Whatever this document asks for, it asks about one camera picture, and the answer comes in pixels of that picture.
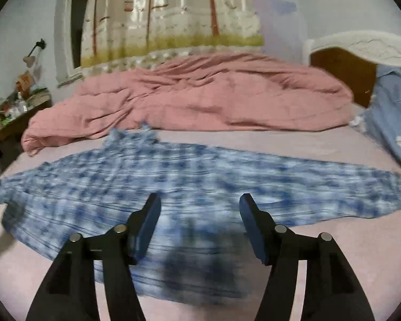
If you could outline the pink wall lamp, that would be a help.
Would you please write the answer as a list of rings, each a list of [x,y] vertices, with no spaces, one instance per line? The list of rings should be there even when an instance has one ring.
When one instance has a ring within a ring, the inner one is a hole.
[[[36,56],[34,56],[34,51],[36,49],[44,50],[46,47],[46,42],[44,39],[40,39],[36,42],[36,44],[32,47],[31,51],[27,56],[23,58],[23,62],[25,63],[27,68],[31,68],[36,62]]]

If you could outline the blue floral pillow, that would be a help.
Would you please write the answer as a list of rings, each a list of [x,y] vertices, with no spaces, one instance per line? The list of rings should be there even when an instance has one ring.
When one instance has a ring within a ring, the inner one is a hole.
[[[401,68],[377,67],[369,106],[349,125],[378,143],[401,165]]]

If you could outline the orange paper bag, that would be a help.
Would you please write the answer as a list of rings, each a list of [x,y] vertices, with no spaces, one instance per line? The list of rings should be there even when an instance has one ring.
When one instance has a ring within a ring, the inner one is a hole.
[[[18,76],[16,81],[16,90],[24,97],[30,95],[30,88],[34,85],[34,79],[29,71]]]

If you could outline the pink checked duvet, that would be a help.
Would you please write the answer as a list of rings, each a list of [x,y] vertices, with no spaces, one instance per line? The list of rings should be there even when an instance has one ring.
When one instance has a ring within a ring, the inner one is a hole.
[[[155,69],[89,77],[36,113],[21,138],[35,155],[112,128],[166,131],[324,131],[353,117],[352,91],[315,67],[259,53],[178,57]]]

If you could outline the white and brown headboard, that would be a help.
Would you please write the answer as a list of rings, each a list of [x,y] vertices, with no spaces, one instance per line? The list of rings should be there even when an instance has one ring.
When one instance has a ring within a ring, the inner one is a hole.
[[[356,104],[369,105],[381,64],[401,68],[401,36],[377,30],[333,33],[303,44],[303,64],[319,67],[353,92]]]

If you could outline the dark wooden desk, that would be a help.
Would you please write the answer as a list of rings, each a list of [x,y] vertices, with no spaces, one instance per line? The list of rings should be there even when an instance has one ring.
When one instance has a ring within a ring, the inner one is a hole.
[[[8,124],[0,126],[0,142],[11,136],[21,135],[28,127],[30,119],[39,111],[52,106],[52,96],[48,90],[33,94],[29,101],[33,106]]]

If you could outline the blue plaid shirt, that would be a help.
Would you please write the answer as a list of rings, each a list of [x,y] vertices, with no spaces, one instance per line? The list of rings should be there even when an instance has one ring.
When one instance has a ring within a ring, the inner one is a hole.
[[[190,304],[241,299],[249,290],[241,268],[244,193],[288,227],[401,210],[396,173],[161,142],[145,127],[113,130],[99,148],[3,178],[3,228],[53,259],[72,233],[105,233],[152,193],[161,197],[161,214],[146,257],[132,269],[136,290]]]

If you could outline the tree print curtain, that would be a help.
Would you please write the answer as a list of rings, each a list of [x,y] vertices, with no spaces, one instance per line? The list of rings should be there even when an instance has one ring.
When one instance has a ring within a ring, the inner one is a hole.
[[[253,0],[87,0],[81,68],[85,76],[154,68],[176,56],[263,44]]]

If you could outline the white framed window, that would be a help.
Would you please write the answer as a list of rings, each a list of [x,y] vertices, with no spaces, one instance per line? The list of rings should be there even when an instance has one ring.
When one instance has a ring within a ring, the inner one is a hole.
[[[60,87],[81,78],[81,51],[87,0],[57,0],[54,18],[56,80]]]

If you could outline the clear plastic bottle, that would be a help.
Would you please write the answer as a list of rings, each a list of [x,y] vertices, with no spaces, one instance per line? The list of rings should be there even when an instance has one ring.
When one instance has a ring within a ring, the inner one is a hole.
[[[18,111],[20,111],[21,114],[24,114],[28,111],[28,106],[20,91],[17,92],[16,106],[18,107]]]

